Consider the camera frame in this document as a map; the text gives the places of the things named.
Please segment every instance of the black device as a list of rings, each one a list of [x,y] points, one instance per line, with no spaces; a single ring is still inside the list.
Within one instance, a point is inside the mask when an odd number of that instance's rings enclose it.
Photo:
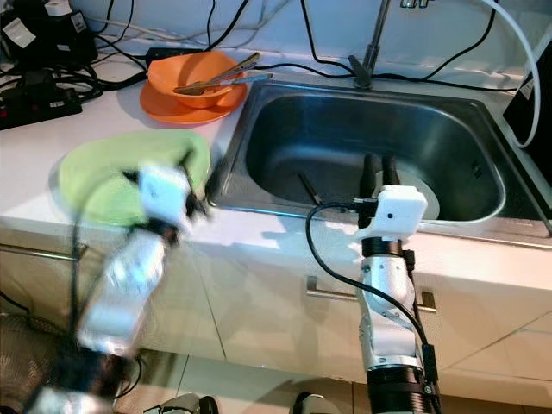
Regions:
[[[544,48],[537,61],[539,78],[541,79],[541,115],[538,128],[532,143],[526,151],[543,173],[544,178],[552,185],[552,41]],[[533,119],[534,91],[532,75],[525,81],[511,100],[504,113],[505,120],[510,124],[520,142],[527,141]]]
[[[144,57],[147,67],[154,60],[172,58],[172,56],[180,56],[182,54],[199,53],[203,49],[186,48],[186,47],[150,47]]]
[[[42,0],[15,0],[2,13],[2,49],[22,67],[40,68],[50,63],[88,64],[97,57],[94,34],[80,11],[67,9],[51,16]]]
[[[82,112],[73,88],[56,86],[45,70],[27,72],[15,88],[0,93],[0,130]]]

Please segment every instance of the cabinet handle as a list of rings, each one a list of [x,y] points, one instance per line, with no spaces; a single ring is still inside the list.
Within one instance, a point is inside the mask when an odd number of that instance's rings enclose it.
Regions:
[[[80,261],[82,259],[86,250],[88,250],[88,246],[85,244],[81,244],[78,248],[79,248],[78,258],[76,259],[76,261]],[[75,259],[73,259],[72,257],[72,254],[50,252],[48,250],[40,250],[38,248],[25,248],[23,246],[14,246],[11,244],[3,244],[3,243],[0,243],[0,252],[23,254],[25,256],[42,257],[44,259],[52,259],[52,260],[75,261]]]
[[[356,296],[352,293],[332,292],[325,291],[324,289],[318,289],[317,287],[318,277],[307,276],[307,296],[313,298],[324,298],[332,300],[346,300],[353,302],[357,300]],[[417,309],[420,312],[437,313],[435,305],[435,298],[431,292],[422,292],[422,303],[417,304]]]

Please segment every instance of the white countertop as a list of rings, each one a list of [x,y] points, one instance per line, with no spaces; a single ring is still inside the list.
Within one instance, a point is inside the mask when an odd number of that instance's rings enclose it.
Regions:
[[[314,76],[297,76],[298,80],[310,79],[311,83],[328,82]],[[351,81],[342,82],[350,85]],[[501,116],[511,98],[508,94],[390,81],[375,81],[374,89],[478,99],[486,104],[503,133],[512,134]],[[174,128],[144,114],[139,103],[140,91],[141,84],[106,92],[86,103],[82,114],[0,132],[0,228],[68,235],[72,219],[52,192],[56,166],[63,157],[83,143],[117,133]],[[241,112],[242,107],[194,130],[215,153],[223,154]],[[219,209],[212,209],[211,213],[210,221],[202,220],[194,228],[192,241],[198,246],[246,249],[274,263],[282,263],[282,257],[293,261],[310,255],[302,219]],[[102,231],[93,223],[85,226]],[[354,226],[317,223],[316,227],[331,227],[320,239],[321,250],[329,255],[330,262],[358,260],[359,246],[350,237]],[[550,251],[428,234],[414,235],[408,248],[417,253],[417,272],[552,290]]]

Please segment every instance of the stainless steel sink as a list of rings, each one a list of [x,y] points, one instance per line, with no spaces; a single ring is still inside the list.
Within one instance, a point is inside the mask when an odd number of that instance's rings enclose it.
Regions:
[[[299,173],[323,201],[350,201],[364,155],[394,155],[438,200],[438,218],[422,231],[548,246],[500,139],[472,100],[271,82],[251,90],[208,193],[223,208],[305,216],[313,203]]]

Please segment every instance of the green plate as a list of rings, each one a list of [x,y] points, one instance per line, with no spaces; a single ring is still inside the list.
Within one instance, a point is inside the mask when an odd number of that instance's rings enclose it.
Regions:
[[[115,135],[71,151],[58,170],[60,194],[72,210],[99,223],[128,226],[145,221],[138,187],[121,170],[148,164],[174,166],[190,149],[187,170],[194,190],[207,179],[210,151],[205,139],[193,131],[163,129]]]

